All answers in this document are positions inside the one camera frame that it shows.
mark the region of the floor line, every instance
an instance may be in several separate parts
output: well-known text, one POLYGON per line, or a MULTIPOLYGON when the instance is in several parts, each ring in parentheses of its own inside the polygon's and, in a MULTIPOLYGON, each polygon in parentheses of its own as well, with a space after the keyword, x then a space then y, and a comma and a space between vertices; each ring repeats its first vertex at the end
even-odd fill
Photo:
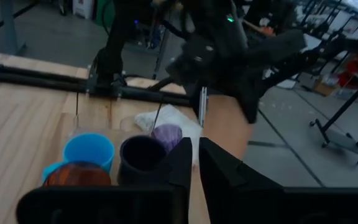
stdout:
MULTIPOLYGON (((32 4, 29 4, 28 6, 22 8, 21 10, 15 12, 13 14, 13 18, 15 19, 16 17, 18 16, 21 16, 23 15, 23 13, 27 12, 28 10, 32 9, 34 6, 38 5, 38 1, 32 3, 32 4)), ((4 21, 0 21, 0 28, 4 25, 4 21)))
MULTIPOLYGON (((317 111, 321 116, 325 117, 327 120, 330 120, 331 118, 329 118, 328 116, 326 116, 322 111, 320 111, 319 109, 317 109, 317 107, 315 107, 313 104, 311 104, 305 97, 303 97, 302 95, 300 95, 296 90, 293 90, 295 92, 295 94, 297 94, 304 102, 306 102, 307 104, 309 104, 315 111, 317 111)), ((337 127, 339 130, 341 130, 343 133, 348 133, 347 131, 343 130, 341 127, 339 127, 336 123, 333 123, 333 126, 337 127)))
POLYGON ((317 175, 311 170, 311 168, 306 164, 306 162, 300 157, 300 155, 294 150, 294 148, 291 147, 291 145, 288 143, 288 141, 281 135, 281 133, 278 131, 278 129, 273 125, 273 123, 266 117, 266 115, 260 110, 259 113, 262 115, 266 122, 272 127, 273 131, 281 138, 281 140, 288 146, 289 150, 294 154, 294 156, 299 160, 299 162, 303 165, 303 167, 308 171, 310 176, 314 178, 314 180, 319 184, 321 187, 326 187, 323 182, 317 177, 317 175))
POLYGON ((271 142, 260 142, 260 141, 248 141, 248 145, 250 146, 263 146, 263 147, 271 147, 271 148, 282 148, 289 149, 286 144, 275 144, 271 142))

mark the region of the wooden table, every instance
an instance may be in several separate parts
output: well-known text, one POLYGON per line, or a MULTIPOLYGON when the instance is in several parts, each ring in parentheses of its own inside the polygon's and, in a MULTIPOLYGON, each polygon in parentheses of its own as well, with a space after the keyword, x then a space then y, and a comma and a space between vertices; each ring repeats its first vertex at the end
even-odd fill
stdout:
MULTIPOLYGON (((29 58, 0 54, 0 64, 60 75, 87 78, 84 68, 43 62, 29 58)), ((147 87, 155 80, 135 78, 132 86, 147 87)), ((184 93, 177 85, 164 91, 184 93)), ((103 129, 113 142, 119 138, 114 129, 120 122, 142 112, 155 111, 156 103, 134 100, 107 100, 79 96, 78 111, 86 111, 86 122, 95 129, 103 129)), ((190 108, 178 107, 195 120, 190 108)), ((16 223, 17 201, 28 191, 40 186, 44 167, 61 161, 62 149, 76 116, 76 93, 29 86, 0 83, 0 223, 16 223)), ((116 184, 119 153, 113 162, 112 184, 116 184)), ((189 206, 190 223, 209 223, 208 210, 201 185, 200 172, 193 169, 189 206)))

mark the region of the black cable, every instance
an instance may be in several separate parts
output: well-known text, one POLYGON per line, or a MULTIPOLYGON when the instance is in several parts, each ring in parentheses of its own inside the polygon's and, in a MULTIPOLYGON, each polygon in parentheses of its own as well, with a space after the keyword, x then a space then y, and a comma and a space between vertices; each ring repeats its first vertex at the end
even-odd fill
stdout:
POLYGON ((80 93, 77 92, 76 103, 75 103, 75 116, 78 115, 78 95, 79 95, 79 94, 80 94, 80 93))
POLYGON ((147 89, 151 90, 151 91, 160 91, 161 88, 163 88, 164 86, 171 84, 171 83, 173 83, 173 79, 171 77, 168 77, 168 78, 164 78, 163 80, 159 81, 155 85, 148 87, 147 89))
POLYGON ((112 82, 121 82, 124 86, 128 86, 128 83, 126 81, 127 78, 146 78, 142 75, 136 75, 136 74, 130 74, 130 75, 118 75, 117 78, 115 78, 112 82))
POLYGON ((176 27, 174 27, 171 23, 169 23, 166 20, 163 20, 161 22, 161 25, 163 25, 167 30, 169 30, 172 34, 176 35, 177 37, 180 37, 182 39, 186 39, 186 35, 180 31, 179 29, 177 29, 176 27))

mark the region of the cable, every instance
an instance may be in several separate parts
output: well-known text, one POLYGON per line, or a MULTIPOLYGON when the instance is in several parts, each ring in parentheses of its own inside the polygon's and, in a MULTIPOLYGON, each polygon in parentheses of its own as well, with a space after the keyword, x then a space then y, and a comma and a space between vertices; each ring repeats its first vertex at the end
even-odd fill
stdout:
POLYGON ((172 34, 176 35, 177 37, 180 37, 180 38, 182 38, 182 39, 187 40, 187 39, 186 39, 186 35, 185 35, 182 31, 180 31, 180 30, 178 30, 176 27, 174 27, 174 26, 173 26, 171 23, 169 23, 168 21, 163 20, 163 21, 161 22, 161 25, 163 25, 167 30, 169 30, 172 34))
POLYGON ((118 75, 117 78, 115 78, 112 82, 121 82, 121 84, 123 84, 124 86, 128 86, 128 83, 126 81, 127 78, 145 78, 141 75, 136 75, 136 74, 130 74, 130 75, 118 75))
POLYGON ((164 78, 163 80, 159 81, 155 85, 148 87, 147 89, 151 90, 151 91, 160 91, 161 88, 163 88, 164 86, 171 84, 171 83, 173 83, 173 79, 171 77, 168 77, 168 78, 164 78))

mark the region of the concrete floor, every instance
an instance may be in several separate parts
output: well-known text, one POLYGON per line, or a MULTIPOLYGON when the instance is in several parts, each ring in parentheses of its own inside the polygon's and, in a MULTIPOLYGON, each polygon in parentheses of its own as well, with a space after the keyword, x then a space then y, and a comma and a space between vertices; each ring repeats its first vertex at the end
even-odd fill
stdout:
MULTIPOLYGON (((25 0, 15 1, 16 8, 25 0)), ((75 16, 62 17, 56 8, 39 4, 16 19, 16 28, 27 48, 23 56, 86 67, 106 43, 103 28, 75 16)), ((0 29, 0 52, 4 52, 4 31, 0 29)), ((170 58, 180 53, 181 40, 171 35, 158 79, 170 58)), ((151 77, 155 57, 124 50, 124 69, 151 77)), ((285 186, 358 187, 358 156, 332 148, 322 149, 323 141, 310 121, 327 121, 343 101, 324 98, 300 90, 271 89, 261 100, 258 123, 244 162, 261 174, 285 186), (261 146, 269 142, 276 147, 261 146)), ((358 104, 341 117, 334 129, 358 138, 358 104)))

